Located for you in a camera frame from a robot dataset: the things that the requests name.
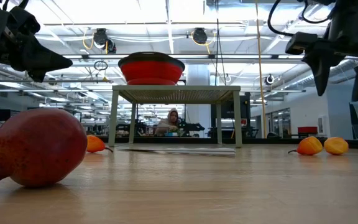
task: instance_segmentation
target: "desk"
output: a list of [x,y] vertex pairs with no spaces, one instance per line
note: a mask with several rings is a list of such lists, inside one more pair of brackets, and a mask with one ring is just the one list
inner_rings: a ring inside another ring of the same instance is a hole
[[218,144],[222,144],[221,103],[233,99],[236,147],[242,147],[239,86],[164,86],[121,85],[112,87],[109,146],[116,141],[118,96],[132,103],[129,143],[134,142],[136,104],[207,104],[216,105]]

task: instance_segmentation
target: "ceiling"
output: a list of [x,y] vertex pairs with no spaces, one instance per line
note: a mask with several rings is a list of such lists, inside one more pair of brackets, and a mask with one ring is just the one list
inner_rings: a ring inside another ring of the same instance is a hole
[[[42,45],[62,55],[103,54],[91,45],[91,38],[96,28],[106,28],[108,36],[117,47],[117,54],[155,51],[170,55],[198,54],[207,55],[205,46],[196,45],[187,35],[197,27],[202,27],[208,36],[211,54],[216,54],[217,42],[214,33],[217,31],[216,17],[219,17],[219,33],[223,55],[257,55],[257,21],[259,19],[260,49],[262,55],[284,55],[288,38],[274,34],[267,27],[267,18],[274,0],[259,1],[258,12],[253,1],[220,0],[219,13],[214,6],[205,3],[210,0],[39,0],[30,1],[26,10],[32,13],[41,24],[41,30],[36,37]],[[8,9],[18,5],[19,0],[10,0]],[[277,30],[287,32],[304,31],[323,35],[328,22],[308,24],[299,19],[303,3],[296,0],[283,0],[276,8],[272,25]],[[306,11],[309,20],[324,19],[332,6],[311,5]],[[118,60],[105,60],[109,67],[105,72],[96,72],[93,64],[96,60],[74,60],[74,66],[49,72],[47,78],[57,80],[72,80],[72,83],[21,83],[21,86],[1,85],[0,88],[36,88],[36,89],[70,89],[70,87],[89,90],[109,90],[111,85],[125,85],[122,73],[117,66]],[[208,60],[183,60],[185,64],[207,63],[210,74],[214,75],[215,67]],[[257,56],[249,60],[224,61],[225,72],[229,75],[228,85],[240,85],[244,89],[259,89],[259,64]],[[28,79],[25,73],[0,65],[1,80]],[[262,76],[272,74],[276,77],[274,85],[268,88],[284,88],[300,78],[311,74],[307,65],[295,60],[263,60]],[[219,61],[218,72],[222,73]],[[77,83],[75,80],[100,81],[106,77],[110,82]],[[97,94],[94,103],[100,99],[111,101],[111,93]],[[93,102],[89,96],[79,96],[77,93],[66,95],[55,93],[38,93],[32,95],[45,101],[47,97],[65,98],[72,102]],[[47,98],[48,103],[58,103]]]

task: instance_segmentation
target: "bowl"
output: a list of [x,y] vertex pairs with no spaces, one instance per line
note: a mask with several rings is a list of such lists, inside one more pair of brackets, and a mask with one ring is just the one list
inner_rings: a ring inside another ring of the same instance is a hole
[[137,52],[118,62],[128,85],[176,85],[185,64],[159,52]]

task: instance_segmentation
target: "white pillar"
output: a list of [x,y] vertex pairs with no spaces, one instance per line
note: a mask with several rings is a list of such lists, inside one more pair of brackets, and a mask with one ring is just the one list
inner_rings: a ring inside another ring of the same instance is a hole
[[[187,65],[188,73],[186,85],[209,85],[209,70],[206,65]],[[187,123],[199,123],[205,128],[197,134],[201,138],[206,138],[211,127],[211,106],[210,105],[187,105]]]

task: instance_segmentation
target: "red pomegranate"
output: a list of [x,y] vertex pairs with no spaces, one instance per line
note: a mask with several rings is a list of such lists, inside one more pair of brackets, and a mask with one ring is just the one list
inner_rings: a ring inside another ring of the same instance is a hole
[[10,177],[26,187],[52,185],[84,159],[81,123],[60,109],[21,112],[0,128],[0,180]]

